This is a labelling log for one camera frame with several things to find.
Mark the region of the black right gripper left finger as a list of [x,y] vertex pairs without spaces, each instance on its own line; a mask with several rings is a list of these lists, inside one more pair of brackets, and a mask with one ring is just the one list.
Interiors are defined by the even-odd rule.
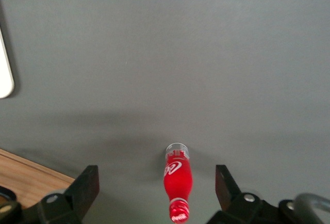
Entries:
[[25,223],[82,223],[100,190],[98,166],[89,165],[63,192],[24,210]]

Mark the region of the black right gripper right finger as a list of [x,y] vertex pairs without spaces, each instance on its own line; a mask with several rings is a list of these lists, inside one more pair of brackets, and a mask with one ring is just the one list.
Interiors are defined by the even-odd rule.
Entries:
[[215,190],[221,209],[208,223],[284,223],[278,208],[242,192],[225,165],[216,165]]

